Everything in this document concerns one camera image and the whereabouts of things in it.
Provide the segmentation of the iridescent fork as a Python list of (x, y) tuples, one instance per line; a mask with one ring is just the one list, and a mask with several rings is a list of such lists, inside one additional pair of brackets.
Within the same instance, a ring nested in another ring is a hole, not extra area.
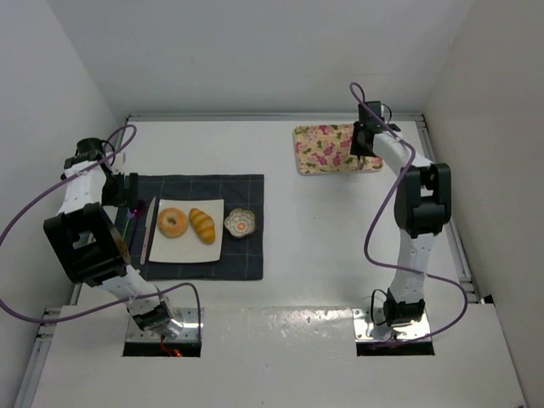
[(128, 232), (128, 226), (130, 224), (131, 219), (134, 216), (135, 216), (135, 211), (128, 211), (127, 212), (127, 216), (126, 216), (126, 220), (125, 220), (125, 224), (124, 224), (124, 228), (123, 228), (123, 232), (122, 232), (122, 238), (126, 237), (127, 232)]

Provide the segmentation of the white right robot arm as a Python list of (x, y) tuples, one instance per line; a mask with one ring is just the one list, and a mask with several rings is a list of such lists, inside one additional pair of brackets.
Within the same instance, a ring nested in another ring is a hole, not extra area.
[(378, 101), (359, 104), (350, 153), (379, 158), (396, 176), (391, 195), (400, 247), (382, 310), (384, 325), (406, 326), (422, 318), (430, 252), (451, 219), (451, 170), (418, 154), (399, 127), (386, 127), (381, 108)]

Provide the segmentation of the striped long bread roll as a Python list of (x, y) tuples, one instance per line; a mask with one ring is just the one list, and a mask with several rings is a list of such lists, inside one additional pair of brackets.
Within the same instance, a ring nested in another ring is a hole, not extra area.
[(212, 245), (215, 242), (215, 223), (210, 215), (199, 208), (191, 208), (189, 220), (201, 242), (207, 245)]

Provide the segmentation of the metal bread tongs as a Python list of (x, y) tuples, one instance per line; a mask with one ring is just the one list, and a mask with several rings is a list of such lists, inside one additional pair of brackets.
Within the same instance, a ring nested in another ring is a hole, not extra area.
[(357, 156), (357, 170), (362, 172), (366, 169), (366, 157), (365, 156)]

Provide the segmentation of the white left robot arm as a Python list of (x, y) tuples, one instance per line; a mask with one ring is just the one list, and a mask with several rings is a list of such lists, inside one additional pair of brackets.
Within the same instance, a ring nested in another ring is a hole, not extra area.
[(133, 267), (127, 243), (105, 211), (136, 209), (138, 178), (112, 170), (103, 140), (79, 141), (76, 154), (65, 160), (62, 206), (44, 221), (43, 230), (70, 281), (108, 291), (125, 304), (140, 330), (175, 339), (183, 323), (167, 297)]

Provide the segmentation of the sugared donut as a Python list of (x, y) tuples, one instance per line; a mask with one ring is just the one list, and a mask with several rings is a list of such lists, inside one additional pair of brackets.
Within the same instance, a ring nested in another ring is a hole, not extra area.
[(167, 238), (179, 238), (188, 228), (188, 219), (180, 209), (169, 207), (159, 212), (157, 226)]

